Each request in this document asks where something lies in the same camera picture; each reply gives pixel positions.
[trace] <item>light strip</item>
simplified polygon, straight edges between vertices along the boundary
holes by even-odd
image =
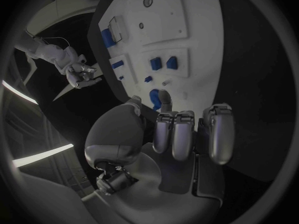
[[[55,149],[52,149],[52,150],[49,150],[49,151],[46,151],[46,152],[43,152],[43,153],[39,153],[39,154],[36,154],[36,155],[33,155],[33,156],[29,156],[29,157],[26,157],[26,158],[15,159],[12,162],[16,167],[21,167],[21,166],[27,165],[29,163],[33,163],[33,162],[36,162],[38,160],[41,160],[43,158],[52,156],[56,153],[59,153],[59,152],[64,151],[68,148],[71,148],[71,147],[74,147],[74,145],[70,143],[70,144],[62,146],[60,148],[55,148]]]
[[[9,85],[8,83],[6,83],[5,81],[2,81],[2,84],[3,84],[6,88],[8,88],[10,91],[14,92],[16,95],[21,96],[22,98],[24,98],[24,99],[26,99],[26,100],[28,100],[28,101],[31,101],[32,103],[37,104],[37,102],[36,102],[34,99],[32,99],[32,98],[30,98],[30,97],[28,97],[28,96],[22,94],[20,91],[17,91],[15,88],[13,88],[12,86],[10,86],[10,85]]]

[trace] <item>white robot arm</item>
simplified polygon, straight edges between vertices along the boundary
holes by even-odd
[[[33,59],[41,58],[54,64],[60,74],[66,75],[68,82],[77,89],[92,86],[102,80],[93,79],[97,69],[85,65],[85,56],[78,56],[75,49],[70,46],[63,50],[59,46],[45,44],[42,39],[33,38],[24,32],[14,47]]]

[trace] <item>humanoid robot arm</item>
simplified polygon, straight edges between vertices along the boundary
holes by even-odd
[[[97,69],[85,65],[85,56],[78,56],[75,49],[70,46],[63,50],[59,46],[45,44],[42,39],[33,38],[24,31],[14,47],[33,59],[41,58],[54,64],[61,75],[66,75],[71,86],[77,89],[92,86],[102,80],[101,78],[93,79]]]

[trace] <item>robotic arm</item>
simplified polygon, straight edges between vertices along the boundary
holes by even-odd
[[[24,31],[14,47],[33,59],[41,58],[54,64],[61,75],[66,75],[71,86],[77,89],[92,86],[102,80],[101,78],[93,79],[97,69],[85,65],[85,56],[78,56],[75,49],[70,46],[63,50],[59,46],[45,44],[42,39],[33,38]]]

